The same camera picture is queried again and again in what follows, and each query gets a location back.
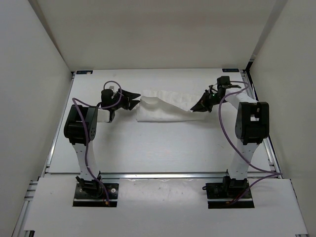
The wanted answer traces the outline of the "white skirt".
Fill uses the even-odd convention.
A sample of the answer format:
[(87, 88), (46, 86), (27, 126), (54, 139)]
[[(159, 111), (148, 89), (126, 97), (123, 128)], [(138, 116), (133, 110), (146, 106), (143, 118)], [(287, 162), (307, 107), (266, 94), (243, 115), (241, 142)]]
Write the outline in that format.
[(180, 122), (204, 120), (207, 113), (192, 112), (199, 97), (165, 90), (143, 90), (137, 108), (138, 122)]

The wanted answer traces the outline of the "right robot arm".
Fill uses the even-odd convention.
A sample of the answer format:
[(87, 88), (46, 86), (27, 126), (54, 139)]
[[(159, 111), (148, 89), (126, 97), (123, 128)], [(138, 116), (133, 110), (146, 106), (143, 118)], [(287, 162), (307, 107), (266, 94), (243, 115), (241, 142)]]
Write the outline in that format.
[[(245, 93), (249, 88), (249, 84), (245, 82), (231, 81), (229, 76), (221, 76), (217, 79), (216, 87), (214, 89), (214, 86), (210, 85), (190, 110), (192, 112), (212, 112), (213, 107), (218, 106), (221, 129), (235, 151), (235, 156), (222, 184), (222, 193), (232, 198), (240, 190), (246, 188), (249, 167), (268, 173), (267, 170), (252, 165), (251, 161), (259, 145), (269, 135), (270, 110), (267, 102), (259, 102)], [(237, 110), (236, 144), (229, 138), (222, 121), (222, 105), (227, 102)]]

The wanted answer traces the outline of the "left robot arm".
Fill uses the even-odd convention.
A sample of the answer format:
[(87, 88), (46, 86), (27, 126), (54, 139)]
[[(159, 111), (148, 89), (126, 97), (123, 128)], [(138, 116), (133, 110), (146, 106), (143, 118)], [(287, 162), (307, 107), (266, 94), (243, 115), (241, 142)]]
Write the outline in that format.
[(73, 104), (70, 108), (64, 126), (64, 136), (73, 145), (80, 167), (80, 176), (76, 179), (81, 189), (93, 198), (106, 196), (105, 186), (101, 183), (101, 173), (96, 167), (93, 145), (91, 142), (96, 136), (98, 111), (105, 110), (105, 122), (112, 122), (115, 111), (124, 109), (131, 111), (140, 103), (138, 93), (128, 92), (122, 89), (113, 91), (103, 89), (101, 101), (96, 106), (82, 106)]

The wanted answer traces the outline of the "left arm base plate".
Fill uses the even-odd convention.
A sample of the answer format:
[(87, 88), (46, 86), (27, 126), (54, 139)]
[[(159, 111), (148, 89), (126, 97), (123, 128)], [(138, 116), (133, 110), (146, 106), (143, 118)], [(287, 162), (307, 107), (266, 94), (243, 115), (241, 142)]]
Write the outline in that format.
[(86, 181), (76, 177), (77, 184), (74, 193), (74, 207), (117, 207), (119, 183), (103, 183), (103, 187), (95, 180)]

